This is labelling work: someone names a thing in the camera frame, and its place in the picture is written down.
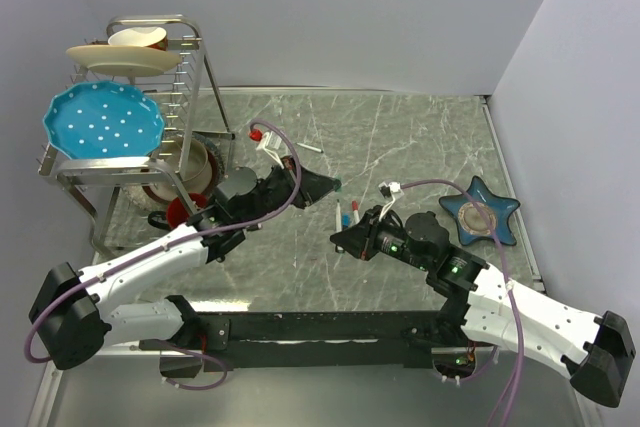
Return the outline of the white pen black tip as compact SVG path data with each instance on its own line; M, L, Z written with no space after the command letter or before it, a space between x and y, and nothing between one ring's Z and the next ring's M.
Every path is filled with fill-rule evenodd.
M315 146L311 146L311 145L307 145L301 142L296 142L296 145L302 149L311 151L311 152L315 152L315 153L319 153L319 154L323 154L324 150L322 148L319 147L315 147Z

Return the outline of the white pen green tip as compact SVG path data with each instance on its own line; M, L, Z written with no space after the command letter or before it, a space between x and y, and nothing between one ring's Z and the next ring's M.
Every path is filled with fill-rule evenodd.
M335 207L335 232L341 232L342 231L342 210L341 210L341 204L339 200L336 200L336 207Z

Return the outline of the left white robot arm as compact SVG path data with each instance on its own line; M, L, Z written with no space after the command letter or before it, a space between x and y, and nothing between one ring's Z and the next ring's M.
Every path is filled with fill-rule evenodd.
M293 205L305 209L337 191L341 182L285 158L260 179L247 167L233 170L206 207L155 241L118 258L75 271L52 268L32 304L30 338L40 338L60 370L77 367L106 346L138 340L168 341L184 349L199 334L199 317L181 295L147 305L134 298L166 277L222 262L245 239L247 228Z

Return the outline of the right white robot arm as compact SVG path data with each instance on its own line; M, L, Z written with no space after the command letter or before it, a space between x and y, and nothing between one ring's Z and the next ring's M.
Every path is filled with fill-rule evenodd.
M425 272L426 282L446 297L437 322L449 345L469 339L496 345L546 365L584 397L619 406L636 349L626 320L566 306L513 280L494 265L455 246L433 212L381 217L379 207L331 235L331 242L368 261L388 255Z

